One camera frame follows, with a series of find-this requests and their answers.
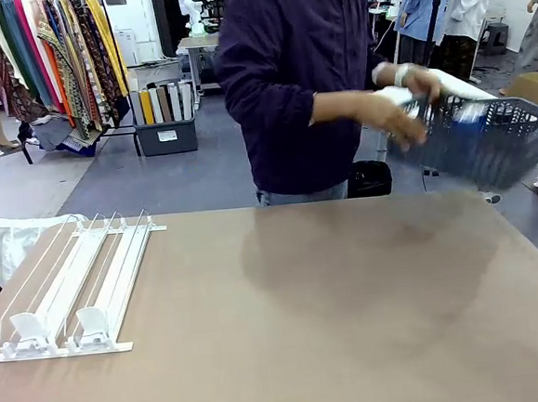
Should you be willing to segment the person's right hand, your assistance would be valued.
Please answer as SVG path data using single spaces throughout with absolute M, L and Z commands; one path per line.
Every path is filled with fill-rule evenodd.
M 389 134 L 401 149 L 426 142 L 423 124 L 411 118 L 400 106 L 375 93 L 360 93 L 357 119 L 366 126 Z

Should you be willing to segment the person's left hand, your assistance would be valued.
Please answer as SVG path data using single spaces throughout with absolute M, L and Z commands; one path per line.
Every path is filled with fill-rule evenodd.
M 372 78 L 378 87 L 406 88 L 413 95 L 427 96 L 430 102 L 437 100 L 442 91 L 438 76 L 426 68 L 411 63 L 390 64 L 382 62 L 373 71 Z

